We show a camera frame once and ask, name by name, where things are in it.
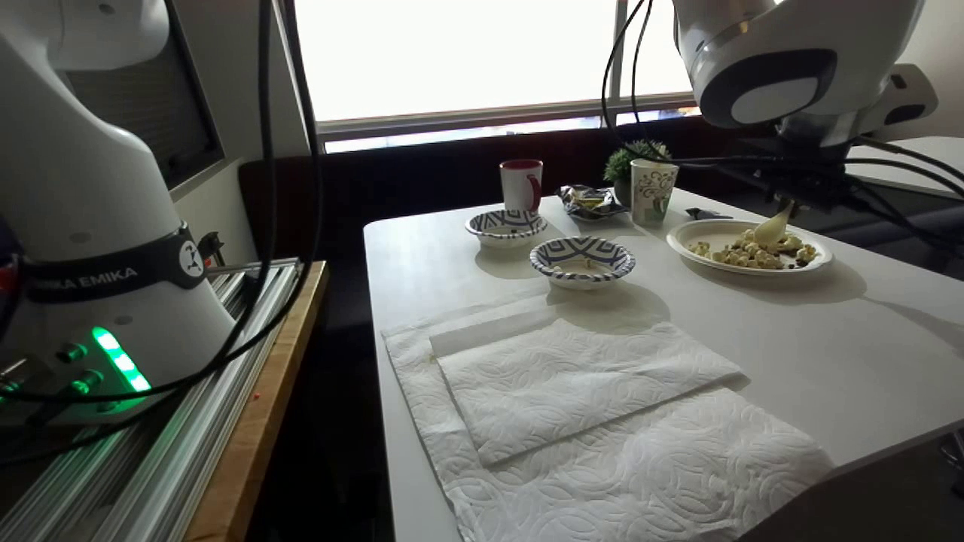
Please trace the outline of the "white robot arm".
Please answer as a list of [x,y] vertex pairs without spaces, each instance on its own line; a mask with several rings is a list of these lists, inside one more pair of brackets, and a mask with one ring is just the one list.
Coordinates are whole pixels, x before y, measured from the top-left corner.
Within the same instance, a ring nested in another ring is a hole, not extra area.
[[[852,19],[855,0],[676,0],[714,125],[812,125],[826,142],[876,84]],[[62,83],[166,39],[164,0],[0,0],[0,211],[18,243],[4,427],[125,423],[235,354],[155,154]]]

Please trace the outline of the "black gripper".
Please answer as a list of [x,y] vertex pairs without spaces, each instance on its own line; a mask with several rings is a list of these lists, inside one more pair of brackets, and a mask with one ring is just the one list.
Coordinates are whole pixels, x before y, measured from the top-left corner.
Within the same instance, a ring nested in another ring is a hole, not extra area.
[[851,142],[826,145],[817,133],[785,133],[774,126],[753,142],[751,179],[784,203],[819,211],[855,203],[855,182],[848,176]]

